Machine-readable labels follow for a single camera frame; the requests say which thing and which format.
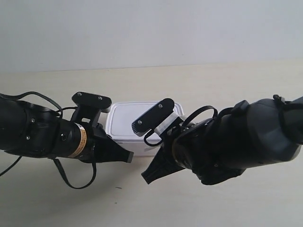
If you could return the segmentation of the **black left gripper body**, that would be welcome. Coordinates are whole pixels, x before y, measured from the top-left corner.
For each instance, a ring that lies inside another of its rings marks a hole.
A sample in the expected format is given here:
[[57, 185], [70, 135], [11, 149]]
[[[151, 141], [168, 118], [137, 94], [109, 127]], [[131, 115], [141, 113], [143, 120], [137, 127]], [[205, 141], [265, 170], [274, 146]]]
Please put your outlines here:
[[87, 142], [84, 150], [78, 156], [78, 160], [83, 163], [107, 163], [110, 162], [108, 153], [108, 137], [103, 125], [88, 117], [81, 117], [79, 123], [84, 126], [87, 133]]

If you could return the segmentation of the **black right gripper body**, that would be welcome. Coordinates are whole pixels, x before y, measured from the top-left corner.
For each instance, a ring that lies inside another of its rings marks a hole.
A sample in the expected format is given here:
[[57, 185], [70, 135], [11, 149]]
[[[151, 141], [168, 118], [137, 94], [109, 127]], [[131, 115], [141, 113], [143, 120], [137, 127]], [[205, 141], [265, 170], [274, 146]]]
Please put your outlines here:
[[178, 166], [190, 169], [194, 173], [213, 166], [213, 158], [205, 139], [208, 125], [208, 122], [191, 122], [187, 126], [180, 123], [170, 130], [168, 136], [172, 139], [171, 155]]

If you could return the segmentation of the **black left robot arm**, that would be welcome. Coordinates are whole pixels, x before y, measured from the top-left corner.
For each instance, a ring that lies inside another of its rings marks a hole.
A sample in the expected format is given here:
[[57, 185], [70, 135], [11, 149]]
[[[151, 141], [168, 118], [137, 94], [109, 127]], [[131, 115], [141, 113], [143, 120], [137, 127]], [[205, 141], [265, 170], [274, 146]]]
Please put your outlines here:
[[52, 99], [40, 96], [58, 111], [23, 101], [29, 95], [0, 96], [0, 148], [5, 152], [32, 158], [72, 158], [84, 163], [126, 162], [133, 152], [117, 144], [98, 123], [101, 113], [108, 113], [112, 101], [107, 96], [77, 92], [70, 120]]

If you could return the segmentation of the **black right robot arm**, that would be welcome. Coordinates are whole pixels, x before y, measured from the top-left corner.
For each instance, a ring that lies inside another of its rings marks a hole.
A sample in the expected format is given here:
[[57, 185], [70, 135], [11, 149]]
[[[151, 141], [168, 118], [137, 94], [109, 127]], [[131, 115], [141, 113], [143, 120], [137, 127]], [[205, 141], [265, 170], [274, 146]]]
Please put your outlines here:
[[206, 105], [190, 116], [168, 114], [153, 131], [161, 138], [159, 151], [142, 173], [146, 183], [188, 169], [204, 185], [238, 177], [248, 168], [293, 160], [303, 145], [303, 100], [286, 101], [279, 95], [254, 103], [211, 110]]

